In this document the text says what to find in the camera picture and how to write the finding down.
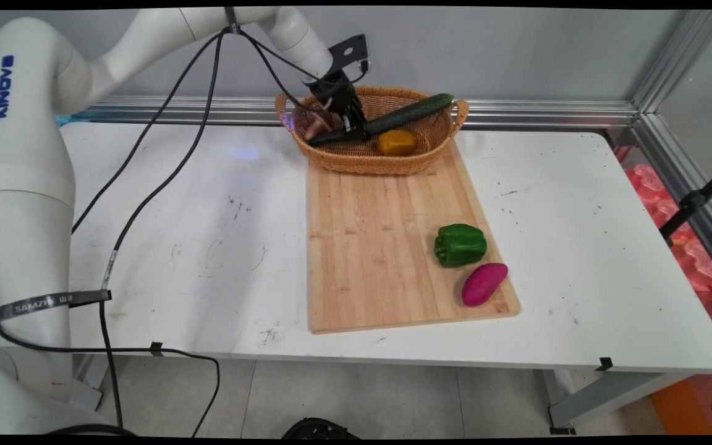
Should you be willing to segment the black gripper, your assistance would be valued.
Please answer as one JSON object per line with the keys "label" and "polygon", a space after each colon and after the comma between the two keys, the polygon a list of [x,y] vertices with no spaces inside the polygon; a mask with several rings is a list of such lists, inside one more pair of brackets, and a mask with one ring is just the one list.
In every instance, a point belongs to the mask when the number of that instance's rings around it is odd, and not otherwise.
{"label": "black gripper", "polygon": [[333,71],[322,80],[309,83],[308,88],[322,109],[344,110],[341,114],[341,121],[347,134],[353,132],[357,127],[364,129],[368,119],[365,118],[353,82],[350,81],[344,70]]}

